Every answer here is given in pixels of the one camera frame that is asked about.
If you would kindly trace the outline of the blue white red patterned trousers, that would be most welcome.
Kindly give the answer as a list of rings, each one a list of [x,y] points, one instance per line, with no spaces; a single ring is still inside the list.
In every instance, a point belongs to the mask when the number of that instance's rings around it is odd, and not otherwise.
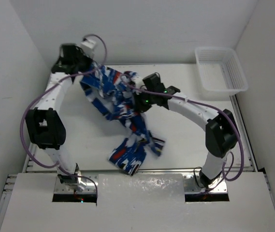
[[[91,73],[80,81],[87,99],[106,120],[118,121],[128,132],[112,151],[109,161],[124,173],[134,175],[146,158],[146,148],[160,156],[165,145],[165,140],[151,134],[144,115],[136,110],[133,97],[136,90],[126,86],[126,83],[134,86],[139,75],[132,71],[119,72],[95,61],[89,70]]]

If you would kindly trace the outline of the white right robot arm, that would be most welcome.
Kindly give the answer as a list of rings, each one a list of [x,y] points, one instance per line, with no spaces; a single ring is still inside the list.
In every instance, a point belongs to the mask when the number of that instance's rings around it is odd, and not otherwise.
[[[161,106],[181,114],[204,130],[208,154],[199,177],[202,187],[208,188],[221,175],[227,153],[238,142],[232,112],[227,109],[219,112],[190,100],[174,86],[165,87],[158,73],[145,77],[143,83],[144,89],[134,91],[135,105],[140,112],[147,111],[152,105]]]

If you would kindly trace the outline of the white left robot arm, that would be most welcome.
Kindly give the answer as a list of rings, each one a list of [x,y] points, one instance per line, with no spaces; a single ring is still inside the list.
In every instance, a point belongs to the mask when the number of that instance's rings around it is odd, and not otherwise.
[[[64,146],[66,129],[59,111],[64,96],[74,83],[77,73],[86,72],[92,62],[96,43],[82,42],[80,45],[64,43],[60,46],[59,57],[52,66],[46,94],[40,97],[26,116],[30,141],[43,150],[56,166],[60,183],[74,192],[82,192],[90,182],[83,177]]]

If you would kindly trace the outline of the white plastic mesh basket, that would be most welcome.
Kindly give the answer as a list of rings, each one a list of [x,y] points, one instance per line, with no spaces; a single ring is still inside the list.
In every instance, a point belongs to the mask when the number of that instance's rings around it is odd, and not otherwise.
[[[201,92],[206,98],[225,98],[248,90],[238,55],[226,47],[195,48]]]

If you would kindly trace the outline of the white front cover panel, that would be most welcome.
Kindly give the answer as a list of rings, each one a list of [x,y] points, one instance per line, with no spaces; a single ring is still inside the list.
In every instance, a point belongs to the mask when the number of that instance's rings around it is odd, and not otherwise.
[[[224,202],[185,201],[181,175],[101,174],[96,203],[52,200],[54,174],[19,174],[3,232],[275,232],[262,173],[228,184]]]

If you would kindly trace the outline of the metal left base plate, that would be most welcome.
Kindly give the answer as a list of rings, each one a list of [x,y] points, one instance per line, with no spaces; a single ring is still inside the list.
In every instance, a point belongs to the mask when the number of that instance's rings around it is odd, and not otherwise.
[[[54,186],[55,194],[96,194],[97,193],[97,182],[93,181],[88,177],[73,178],[70,176],[56,177]]]

